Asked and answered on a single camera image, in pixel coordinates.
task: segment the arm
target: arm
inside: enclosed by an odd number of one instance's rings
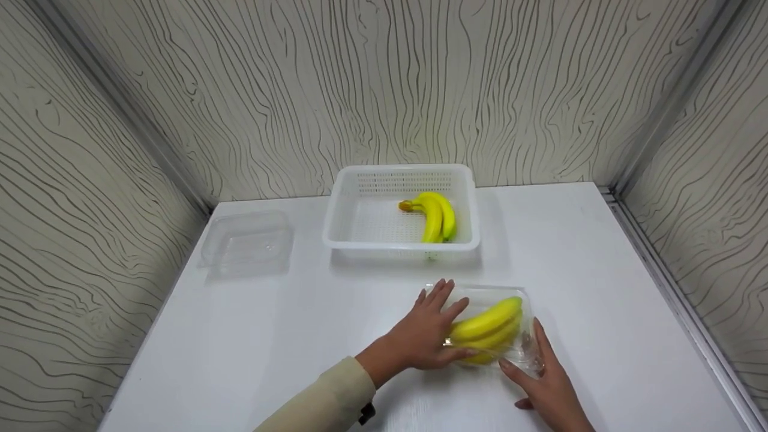
[[[429,296],[422,290],[411,311],[389,333],[355,358],[347,357],[323,372],[254,432],[343,432],[367,420],[367,416],[361,419],[363,408],[376,390],[403,370],[437,369],[477,354],[443,347],[451,323],[469,304],[463,298],[440,311],[453,285],[441,280]]]

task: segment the person's right hand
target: person's right hand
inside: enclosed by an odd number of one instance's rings
[[[528,395],[515,403],[521,410],[536,410],[541,419],[555,432],[594,432],[581,408],[571,378],[554,355],[547,334],[538,319],[534,319],[538,349],[544,361],[544,371],[538,380],[529,377],[517,366],[502,358],[498,364],[504,374]]]

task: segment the yellow banana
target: yellow banana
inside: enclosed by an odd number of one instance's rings
[[[442,210],[442,239],[444,241],[451,241],[456,236],[456,214],[453,211],[453,206],[448,198],[442,196],[437,192],[422,192],[416,199],[431,198],[440,203],[440,209]]]
[[[451,326],[451,341],[477,340],[495,333],[517,315],[522,315],[522,299],[510,297],[499,301],[482,314]]]
[[[403,211],[421,211],[427,217],[422,243],[442,243],[442,208],[434,198],[423,197],[412,201],[400,201]]]
[[[522,314],[518,314],[518,316],[504,326],[504,328],[484,339],[461,344],[461,347],[470,347],[481,350],[480,354],[468,357],[462,361],[473,364],[488,364],[502,356],[515,342],[515,338],[520,332],[522,317]]]

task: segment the person's left hand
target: person's left hand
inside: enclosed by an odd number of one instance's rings
[[[356,356],[376,388],[409,367],[439,369],[477,354],[471,349],[443,346],[451,323],[469,304],[464,297],[441,312],[453,287],[453,280],[441,279],[429,295],[422,290],[411,311]]]
[[[439,369],[477,354],[473,350],[443,346],[451,332],[451,323],[469,305],[469,299],[464,297],[441,312],[453,287],[452,279],[447,282],[441,279],[429,295],[422,290],[413,309],[385,336],[402,353],[406,367]]]

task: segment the hand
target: hand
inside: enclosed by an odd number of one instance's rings
[[[469,304],[464,297],[441,313],[453,287],[453,280],[441,279],[429,295],[422,290],[411,311],[356,356],[376,388],[409,367],[439,369],[477,354],[474,350],[443,346],[451,323]]]
[[[554,355],[547,334],[537,318],[534,319],[534,330],[544,360],[545,370],[541,378],[536,380],[529,377],[506,359],[498,362],[504,374],[528,395],[517,401],[515,406],[521,410],[536,410],[555,432],[594,432],[578,401],[571,378]]]

